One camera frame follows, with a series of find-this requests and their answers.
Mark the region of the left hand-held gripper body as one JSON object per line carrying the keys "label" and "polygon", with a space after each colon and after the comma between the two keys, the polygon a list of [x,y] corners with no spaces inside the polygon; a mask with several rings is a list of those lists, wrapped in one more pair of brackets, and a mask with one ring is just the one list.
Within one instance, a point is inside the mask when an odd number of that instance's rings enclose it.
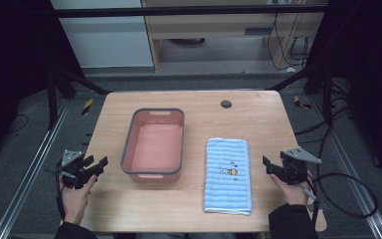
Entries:
{"label": "left hand-held gripper body", "polygon": [[60,173],[63,184],[69,188],[81,189],[89,181],[84,167],[85,154],[81,151],[65,150],[61,160]]}

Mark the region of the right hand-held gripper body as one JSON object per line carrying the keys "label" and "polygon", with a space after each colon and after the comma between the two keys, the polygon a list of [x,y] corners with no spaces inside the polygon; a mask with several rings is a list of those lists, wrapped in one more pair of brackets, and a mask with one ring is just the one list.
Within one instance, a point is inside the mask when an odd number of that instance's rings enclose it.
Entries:
{"label": "right hand-held gripper body", "polygon": [[288,185],[295,185],[307,180],[307,164],[321,164],[321,159],[300,146],[281,152],[283,169],[280,179]]}

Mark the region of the blue striped towel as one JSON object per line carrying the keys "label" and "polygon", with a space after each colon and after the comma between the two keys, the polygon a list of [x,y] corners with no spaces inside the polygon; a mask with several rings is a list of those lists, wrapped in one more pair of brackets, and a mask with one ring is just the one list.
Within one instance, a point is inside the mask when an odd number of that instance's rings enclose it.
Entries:
{"label": "blue striped towel", "polygon": [[203,210],[210,213],[252,213],[251,158],[243,139],[209,138]]}

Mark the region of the pink basin with grey rim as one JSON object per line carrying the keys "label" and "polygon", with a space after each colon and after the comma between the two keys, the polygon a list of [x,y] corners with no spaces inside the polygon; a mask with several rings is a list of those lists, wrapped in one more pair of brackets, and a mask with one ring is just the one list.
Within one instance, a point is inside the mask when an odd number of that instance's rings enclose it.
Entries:
{"label": "pink basin with grey rim", "polygon": [[183,162],[185,115],[180,109],[139,109],[132,115],[120,167],[135,182],[171,183]]}

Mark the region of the person's right hand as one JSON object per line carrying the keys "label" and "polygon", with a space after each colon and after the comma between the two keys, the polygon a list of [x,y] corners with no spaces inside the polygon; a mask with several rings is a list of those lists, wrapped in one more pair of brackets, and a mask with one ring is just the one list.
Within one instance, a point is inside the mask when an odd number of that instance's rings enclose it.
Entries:
{"label": "person's right hand", "polygon": [[287,204],[304,206],[307,205],[308,195],[305,193],[305,191],[310,190],[309,184],[307,182],[288,185],[281,181],[275,174],[271,174],[270,179],[280,189]]}

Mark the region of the person's left hand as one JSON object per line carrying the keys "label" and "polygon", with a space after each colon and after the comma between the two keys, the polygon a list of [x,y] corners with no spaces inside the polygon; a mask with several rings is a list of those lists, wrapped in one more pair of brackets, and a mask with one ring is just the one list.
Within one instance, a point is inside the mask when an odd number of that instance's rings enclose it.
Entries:
{"label": "person's left hand", "polygon": [[88,198],[96,183],[97,177],[92,175],[89,181],[80,189],[69,188],[60,177],[61,196],[65,211],[64,221],[80,225],[88,205]]}

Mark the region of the yellow and black tape marker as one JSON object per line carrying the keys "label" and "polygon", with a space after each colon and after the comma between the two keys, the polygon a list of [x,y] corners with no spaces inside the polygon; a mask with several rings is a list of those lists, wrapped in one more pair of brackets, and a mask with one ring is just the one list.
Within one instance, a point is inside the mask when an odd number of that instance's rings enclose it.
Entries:
{"label": "yellow and black tape marker", "polygon": [[82,110],[82,116],[85,116],[88,114],[93,102],[94,102],[94,99],[87,99],[86,100],[85,105],[84,105],[83,110]]}
{"label": "yellow and black tape marker", "polygon": [[294,97],[293,97],[293,103],[294,103],[294,105],[295,105],[296,107],[300,107],[300,108],[302,108],[302,109],[306,109],[306,110],[310,110],[310,109],[312,109],[312,107],[311,107],[310,104],[303,104],[303,103],[300,101],[300,99],[299,99],[298,96],[294,96]]}

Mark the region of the black metal stand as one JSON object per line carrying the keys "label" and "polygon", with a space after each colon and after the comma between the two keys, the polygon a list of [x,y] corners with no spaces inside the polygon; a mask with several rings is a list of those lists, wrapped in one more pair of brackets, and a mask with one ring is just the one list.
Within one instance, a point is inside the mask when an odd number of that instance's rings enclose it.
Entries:
{"label": "black metal stand", "polygon": [[281,91],[296,81],[306,78],[303,90],[306,94],[315,94],[322,89],[322,115],[328,125],[332,125],[331,112],[331,73],[326,64],[313,64],[291,75],[284,81],[268,87],[267,91]]}
{"label": "black metal stand", "polygon": [[46,80],[49,106],[49,128],[52,128],[58,119],[56,91],[59,91],[64,99],[73,99],[77,93],[71,84],[71,81],[79,83],[97,94],[109,94],[109,90],[105,90],[104,88],[95,85],[85,77],[81,77],[80,75],[64,68],[53,68],[49,72]]}

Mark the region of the black curtain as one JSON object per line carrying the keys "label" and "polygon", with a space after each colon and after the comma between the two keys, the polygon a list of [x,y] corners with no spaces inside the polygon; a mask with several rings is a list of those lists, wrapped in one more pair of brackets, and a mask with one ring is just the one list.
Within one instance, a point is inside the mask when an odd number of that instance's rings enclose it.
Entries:
{"label": "black curtain", "polygon": [[382,164],[382,0],[328,0],[328,6],[308,61],[328,55],[331,75],[349,81],[356,116]]}
{"label": "black curtain", "polygon": [[30,32],[44,42],[62,68],[83,73],[59,19],[22,15],[52,8],[51,0],[0,0],[0,141],[19,102],[46,87],[47,68],[31,45]]}

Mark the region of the white cabinet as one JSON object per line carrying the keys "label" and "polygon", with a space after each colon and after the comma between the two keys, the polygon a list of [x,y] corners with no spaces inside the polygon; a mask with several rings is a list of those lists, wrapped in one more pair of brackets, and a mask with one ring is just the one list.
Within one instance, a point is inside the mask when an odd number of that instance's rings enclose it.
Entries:
{"label": "white cabinet", "polygon": [[[140,0],[51,0],[56,10],[141,7]],[[143,17],[61,18],[83,69],[152,67]]]}

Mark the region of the light wooden desk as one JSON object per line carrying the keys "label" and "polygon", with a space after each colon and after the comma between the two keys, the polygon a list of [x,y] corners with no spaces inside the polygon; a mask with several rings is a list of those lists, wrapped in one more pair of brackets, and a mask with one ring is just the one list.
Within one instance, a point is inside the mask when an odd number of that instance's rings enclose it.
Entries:
{"label": "light wooden desk", "polygon": [[[144,7],[308,5],[328,0],[140,0]],[[273,64],[290,64],[293,40],[313,39],[323,18],[321,13],[271,13],[243,15],[147,16],[145,23],[153,64],[160,66],[161,46],[169,39],[201,39],[261,36]]]}

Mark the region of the aluminium floor rail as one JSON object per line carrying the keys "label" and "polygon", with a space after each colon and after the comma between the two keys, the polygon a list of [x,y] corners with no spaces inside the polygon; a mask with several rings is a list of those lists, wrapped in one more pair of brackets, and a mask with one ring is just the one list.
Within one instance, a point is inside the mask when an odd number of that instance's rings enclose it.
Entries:
{"label": "aluminium floor rail", "polygon": [[54,125],[47,130],[10,204],[0,219],[0,239],[8,238],[65,120],[70,104],[71,100],[62,100],[61,106],[57,111],[57,119]]}
{"label": "aluminium floor rail", "polygon": [[337,134],[333,131],[332,126],[326,123],[322,115],[320,100],[314,96],[308,96],[308,99],[319,120],[325,122],[323,126],[325,134],[320,143],[318,151],[319,157],[322,157],[324,146],[328,143],[331,146],[331,151],[335,155],[335,161],[339,164],[341,169],[339,173],[336,173],[336,176],[345,178],[361,210],[358,218],[367,222],[375,239],[382,239],[382,215],[378,209],[378,201],[374,200],[374,193],[371,188],[364,185],[363,181],[359,178],[359,174],[349,161],[348,154],[338,139]]}

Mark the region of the black horizontal frame bar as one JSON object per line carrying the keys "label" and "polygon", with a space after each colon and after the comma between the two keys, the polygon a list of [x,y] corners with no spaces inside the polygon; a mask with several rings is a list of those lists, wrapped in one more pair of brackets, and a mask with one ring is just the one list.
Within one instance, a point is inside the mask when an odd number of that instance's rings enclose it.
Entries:
{"label": "black horizontal frame bar", "polygon": [[184,6],[107,9],[54,10],[59,18],[88,17],[135,17],[135,16],[185,16],[226,14],[271,14],[271,13],[320,13],[328,9],[327,4],[314,5],[232,5],[232,6]]}

